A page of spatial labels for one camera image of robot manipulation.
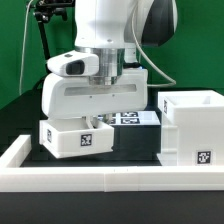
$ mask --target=white bin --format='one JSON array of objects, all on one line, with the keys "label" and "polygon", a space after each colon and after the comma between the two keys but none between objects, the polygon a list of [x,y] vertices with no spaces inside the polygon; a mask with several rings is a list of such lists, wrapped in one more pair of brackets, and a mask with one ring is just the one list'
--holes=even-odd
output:
[{"label": "white bin", "polygon": [[159,92],[163,165],[224,165],[224,97],[214,91]]},{"label": "white bin", "polygon": [[94,118],[93,129],[83,118],[40,121],[40,144],[56,158],[111,152],[114,128]]}]

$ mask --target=green background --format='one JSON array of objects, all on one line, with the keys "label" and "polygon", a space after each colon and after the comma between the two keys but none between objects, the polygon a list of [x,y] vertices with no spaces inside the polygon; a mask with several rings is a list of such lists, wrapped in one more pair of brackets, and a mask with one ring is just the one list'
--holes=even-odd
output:
[{"label": "green background", "polygon": [[[178,27],[175,36],[160,48],[144,48],[162,70],[176,79],[175,87],[206,87],[224,94],[224,3],[223,0],[176,0]],[[0,108],[19,96],[19,76],[25,21],[24,0],[1,5],[0,21]],[[73,49],[74,13],[69,21],[54,17],[46,25],[51,55]],[[39,30],[29,15],[23,92],[46,75]],[[149,82],[165,83],[146,66]]]}]

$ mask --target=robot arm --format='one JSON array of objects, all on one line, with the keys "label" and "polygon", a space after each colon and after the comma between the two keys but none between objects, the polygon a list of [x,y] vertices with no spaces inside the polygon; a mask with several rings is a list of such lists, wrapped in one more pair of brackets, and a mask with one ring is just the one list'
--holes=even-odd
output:
[{"label": "robot arm", "polygon": [[[49,121],[41,121],[40,143],[57,158],[111,151],[113,128],[97,116],[145,109],[147,70],[124,69],[125,62],[137,61],[133,22],[138,41],[147,45],[161,45],[176,28],[175,0],[76,0],[75,10],[75,50],[48,61],[53,73],[42,95]],[[145,38],[150,32],[156,37]],[[54,134],[59,126],[62,140]],[[95,139],[94,145],[86,151],[80,136],[81,142],[83,136]],[[63,143],[60,149],[52,139]]]}]

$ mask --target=black surface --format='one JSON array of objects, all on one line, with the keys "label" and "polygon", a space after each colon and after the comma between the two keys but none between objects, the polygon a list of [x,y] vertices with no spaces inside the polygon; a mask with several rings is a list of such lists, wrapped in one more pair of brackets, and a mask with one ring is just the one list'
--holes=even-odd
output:
[{"label": "black surface", "polygon": [[[153,104],[149,108],[152,108],[157,93],[149,93]],[[41,92],[29,91],[0,110],[1,152],[18,134],[32,134],[34,148],[25,165],[38,166],[41,161],[42,166],[63,166],[64,161],[51,158],[34,137],[38,135],[37,117],[45,119],[40,103]],[[65,161],[74,165],[72,160]],[[75,164],[97,163],[127,165],[125,161],[117,164],[116,161],[81,159]],[[223,224],[224,192],[0,193],[0,224],[18,223]]]},{"label": "black surface", "polygon": [[[161,113],[157,108],[157,95],[160,89],[149,89],[148,106],[146,110],[156,111],[161,119]],[[32,151],[22,166],[114,166],[122,165],[160,165],[156,153],[160,150],[159,126],[121,127],[115,129],[115,142],[113,153],[102,153],[66,159],[55,159],[43,146],[39,145],[39,120],[47,117],[41,110],[41,90],[32,90],[11,102],[0,110],[0,155],[21,134],[30,134]]]},{"label": "black surface", "polygon": [[1,224],[223,224],[223,192],[0,194]]}]

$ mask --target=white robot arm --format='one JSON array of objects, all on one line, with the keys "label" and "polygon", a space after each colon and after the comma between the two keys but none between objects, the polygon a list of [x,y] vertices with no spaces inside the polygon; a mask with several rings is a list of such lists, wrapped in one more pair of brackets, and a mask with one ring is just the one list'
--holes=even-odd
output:
[{"label": "white robot arm", "polygon": [[[159,46],[174,34],[177,10],[175,0],[76,0],[75,20],[75,50],[48,61],[53,73],[43,88],[42,109],[50,123],[42,123],[41,143],[51,152],[54,144],[48,137],[53,132],[49,130],[53,121],[68,123],[68,119],[74,122],[74,118],[86,117],[85,128],[79,132],[88,129],[87,136],[103,126],[96,124],[93,116],[144,110],[148,72],[136,66],[132,24],[138,42]],[[111,151],[113,132],[110,135],[109,150],[100,152]],[[63,149],[69,151],[62,153],[65,156],[53,154],[86,154],[80,147],[74,153]],[[87,154],[98,152],[89,150]]]}]

